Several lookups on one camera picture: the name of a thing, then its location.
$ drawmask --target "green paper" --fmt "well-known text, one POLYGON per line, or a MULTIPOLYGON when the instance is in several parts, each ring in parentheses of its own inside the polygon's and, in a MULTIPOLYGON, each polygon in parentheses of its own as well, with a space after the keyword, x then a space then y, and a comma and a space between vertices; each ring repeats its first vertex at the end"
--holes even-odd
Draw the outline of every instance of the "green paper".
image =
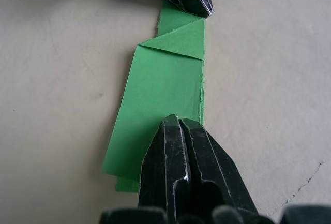
POLYGON ((142 160, 161 120, 203 123, 205 20, 164 3, 156 38, 139 44, 103 164, 116 190, 139 191, 142 160))

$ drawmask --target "table surface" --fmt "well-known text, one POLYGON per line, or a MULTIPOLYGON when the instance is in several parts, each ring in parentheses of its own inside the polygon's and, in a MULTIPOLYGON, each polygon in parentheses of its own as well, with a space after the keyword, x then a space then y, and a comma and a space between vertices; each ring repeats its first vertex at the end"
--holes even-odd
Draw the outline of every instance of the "table surface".
MULTIPOLYGON (((136 45, 162 0, 0 0, 0 222, 135 206, 101 172, 136 45)), ((331 203, 331 0, 213 0, 205 126, 260 213, 331 203)))

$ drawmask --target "beige surface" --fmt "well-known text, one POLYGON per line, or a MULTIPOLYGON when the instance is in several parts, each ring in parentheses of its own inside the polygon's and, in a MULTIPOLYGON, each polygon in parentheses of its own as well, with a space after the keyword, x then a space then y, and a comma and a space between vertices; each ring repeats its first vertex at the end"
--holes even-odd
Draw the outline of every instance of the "beige surface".
MULTIPOLYGON (((1 223, 97 223, 137 204, 100 168, 160 3, 0 0, 1 223)), ((331 203, 331 0, 213 3, 206 128, 261 213, 331 203)))

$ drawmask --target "gray table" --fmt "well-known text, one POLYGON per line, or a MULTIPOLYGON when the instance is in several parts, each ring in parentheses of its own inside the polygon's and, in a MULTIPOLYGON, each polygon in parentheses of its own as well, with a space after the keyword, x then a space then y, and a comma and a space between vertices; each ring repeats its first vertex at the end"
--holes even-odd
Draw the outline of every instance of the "gray table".
MULTIPOLYGON (((331 203, 331 0, 213 0, 206 128, 262 214, 331 203)), ((0 222, 135 206, 101 165, 161 0, 0 0, 0 222)))

